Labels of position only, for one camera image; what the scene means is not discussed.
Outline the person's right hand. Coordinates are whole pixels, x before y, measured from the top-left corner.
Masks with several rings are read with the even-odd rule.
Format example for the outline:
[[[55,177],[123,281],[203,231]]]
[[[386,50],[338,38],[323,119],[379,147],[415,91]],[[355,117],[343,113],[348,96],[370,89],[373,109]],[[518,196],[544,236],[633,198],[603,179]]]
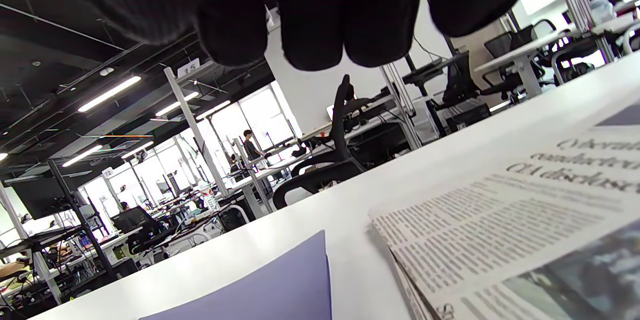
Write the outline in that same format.
[[[268,45],[265,0],[85,0],[130,39],[167,44],[194,27],[215,63],[242,67]],[[379,67],[409,53],[420,0],[275,0],[281,44],[295,69],[320,71],[343,55]],[[441,34],[469,35],[505,15],[518,0],[429,0]]]

